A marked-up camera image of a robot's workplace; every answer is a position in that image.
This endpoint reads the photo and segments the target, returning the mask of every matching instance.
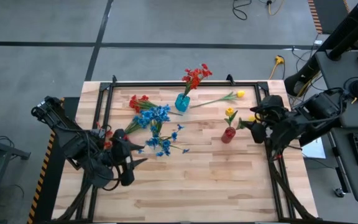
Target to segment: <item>black metal frame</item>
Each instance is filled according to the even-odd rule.
[[[228,82],[227,81],[226,82],[225,81],[202,82],[202,83],[200,83],[200,86],[233,86],[233,85],[235,85],[235,86],[253,87],[255,90],[255,95],[256,95],[256,100],[257,100],[258,105],[262,101],[262,97],[260,94],[261,90],[263,91],[265,96],[269,96],[269,87],[268,87],[267,82],[235,82],[231,75],[228,75],[226,80]],[[111,83],[110,82],[109,83],[105,83],[105,82],[100,83],[98,100],[96,103],[96,109],[95,109],[92,128],[97,128],[97,122],[99,121],[101,104],[103,101],[103,95],[104,95],[105,91],[108,92],[108,98],[107,98],[107,102],[106,102],[106,110],[104,112],[103,126],[107,126],[107,124],[108,124],[113,89],[115,87],[143,87],[143,86],[183,86],[184,87],[185,83],[184,82],[117,82],[116,77],[113,76],[113,81]],[[271,149],[269,148],[268,144],[266,144],[265,147],[266,147],[267,159],[269,159]],[[276,170],[275,167],[273,170],[272,166],[274,166],[274,164],[272,164],[271,162],[268,162],[268,165],[270,168],[269,171],[270,171],[270,177],[271,177],[271,181],[272,181],[272,189],[273,189],[273,196],[274,196],[275,206],[276,206],[276,211],[277,211],[277,217],[278,217],[278,220],[282,220],[285,217],[283,214],[282,203],[280,201],[280,193],[278,191],[279,182],[277,181],[277,178],[280,178],[280,179],[282,178],[283,182],[281,182],[281,184],[284,183],[288,187],[288,189],[289,189],[289,182],[288,182],[287,172],[285,170],[284,159],[282,157],[278,160],[278,164],[280,167],[280,173],[277,177],[277,175],[275,175],[273,173],[273,171]],[[84,175],[81,188],[83,187],[85,179],[86,179],[86,176]],[[74,220],[51,221],[51,223],[92,223],[95,205],[96,205],[96,198],[97,198],[97,189],[95,187],[93,187],[92,193],[91,193],[91,199],[89,202],[87,218],[83,218],[84,201],[82,201],[80,203],[79,207],[77,208],[76,216],[75,216]],[[291,199],[289,197],[287,197],[287,195],[285,196],[285,198],[287,201],[289,218],[295,219],[296,216],[295,216],[295,210],[294,210],[293,203],[291,202]]]

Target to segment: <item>wooden tabletop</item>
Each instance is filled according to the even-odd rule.
[[[81,92],[76,122],[90,129],[93,122],[100,82],[85,82]],[[287,93],[281,80],[268,81],[271,95],[280,95],[289,108]],[[190,105],[220,98],[231,91],[244,90],[246,95],[234,102],[217,103],[188,109],[183,116],[170,114],[170,122],[163,125],[161,134],[170,135],[177,124],[185,128],[178,133],[174,145],[190,149],[182,154],[171,149],[170,157],[156,157],[146,146],[145,154],[133,152],[134,159],[149,159],[136,167],[135,181],[128,187],[119,186],[112,192],[98,190],[94,222],[252,222],[277,221],[272,184],[264,144],[256,144],[249,130],[237,130],[229,144],[221,142],[227,123],[223,120],[226,108],[238,110],[238,118],[248,119],[250,107],[256,106],[252,87],[200,86],[191,90]],[[132,95],[147,95],[157,105],[174,102],[184,87],[124,87],[114,88],[109,124],[112,129],[130,123],[135,111],[129,107]],[[102,123],[106,96],[102,104]],[[129,135],[135,144],[144,145],[151,137],[148,129]],[[317,216],[308,174],[301,151],[286,149],[284,153],[290,187],[299,201]],[[53,218],[59,217],[80,190],[83,171],[66,162],[60,181]],[[283,192],[280,194],[287,214]],[[87,214],[89,194],[84,215]]]

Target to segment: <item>white paper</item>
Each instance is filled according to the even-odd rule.
[[[302,147],[303,157],[325,159],[326,154],[324,152],[323,142],[321,138],[315,139],[309,144]]]

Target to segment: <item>blue vase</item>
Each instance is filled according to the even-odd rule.
[[[190,97],[185,96],[183,93],[180,93],[175,101],[175,107],[178,111],[185,112],[190,103]]]

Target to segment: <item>gray floor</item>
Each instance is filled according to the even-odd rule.
[[[0,0],[0,41],[94,42],[106,3]],[[355,3],[349,0],[350,7]],[[275,17],[254,1],[244,8],[247,21],[232,15],[231,4],[228,0],[115,0],[103,41],[311,45],[316,37],[307,0],[287,0]],[[32,153],[28,161],[9,164],[0,187],[0,220],[24,223],[28,217],[50,133],[30,115],[31,108],[47,95],[79,96],[92,51],[87,47],[0,47],[0,135]],[[92,80],[110,80],[111,75],[119,80],[177,80],[184,68],[203,62],[211,67],[215,80],[228,73],[236,79],[266,79],[276,55],[285,58],[286,77],[296,72],[296,57],[289,50],[102,48]],[[279,66],[274,79],[281,79],[282,72]],[[322,79],[316,86],[325,88]],[[308,95],[316,92],[311,89]],[[313,163],[306,165],[320,217],[358,222],[353,195],[337,198],[331,191],[339,186],[335,171]],[[23,186],[24,198],[12,184]]]

